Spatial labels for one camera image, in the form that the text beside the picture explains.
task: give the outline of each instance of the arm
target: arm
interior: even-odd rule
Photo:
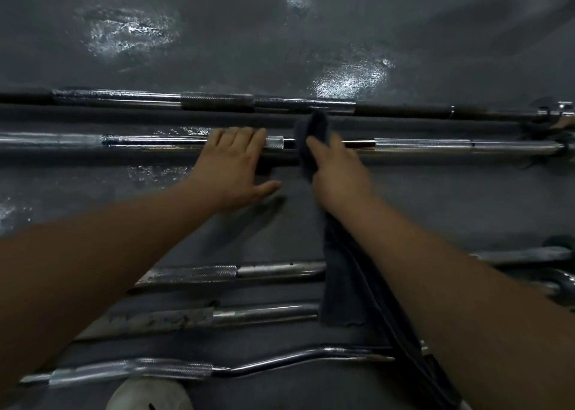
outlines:
[[[265,139],[265,130],[214,130],[179,184],[0,239],[0,394],[61,350],[215,213],[277,190],[276,181],[254,186]]]
[[[562,409],[575,400],[575,320],[540,293],[451,247],[372,195],[334,135],[308,145],[322,206],[372,257],[473,410]]]

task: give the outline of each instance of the dark towel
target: dark towel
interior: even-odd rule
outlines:
[[[304,176],[312,181],[317,165],[305,142],[310,135],[329,142],[329,120],[314,112],[296,124],[294,136]],[[421,342],[413,331],[392,290],[345,228],[326,213],[324,234],[326,287],[321,300],[320,321],[333,326],[366,324],[390,342],[398,363],[435,408],[454,409],[461,398],[431,357],[421,355]]]

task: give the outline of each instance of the finger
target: finger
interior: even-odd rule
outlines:
[[[244,127],[240,129],[240,131],[236,135],[236,138],[234,139],[232,148],[235,148],[236,150],[245,153],[252,136],[254,136],[254,129],[252,129],[251,127]]]
[[[255,201],[260,201],[269,195],[272,195],[282,186],[282,182],[278,180],[270,180],[269,182],[262,183],[261,185],[254,186]]]
[[[266,145],[266,129],[261,128],[257,132],[255,132],[254,136],[252,136],[251,141],[249,141],[248,148],[246,150],[246,154],[252,156],[252,159],[257,162],[259,158],[259,154],[262,152],[262,148]]]
[[[217,145],[217,143],[220,141],[221,135],[224,134],[224,131],[220,128],[215,128],[212,129],[212,132],[210,133],[210,135],[208,136],[208,140],[206,141],[206,144],[204,145],[204,148],[209,147],[209,148],[213,148]]]
[[[316,160],[317,166],[321,166],[329,155],[329,148],[327,145],[321,143],[313,136],[308,136],[305,143],[309,147],[309,151],[312,152],[313,158]]]
[[[339,133],[336,132],[331,132],[331,135],[329,137],[329,146],[334,150],[346,149],[346,145],[343,143],[341,136],[339,136]]]
[[[226,129],[223,135],[221,135],[220,142],[218,143],[218,147],[229,147],[233,142],[239,131],[238,127],[230,127]]]

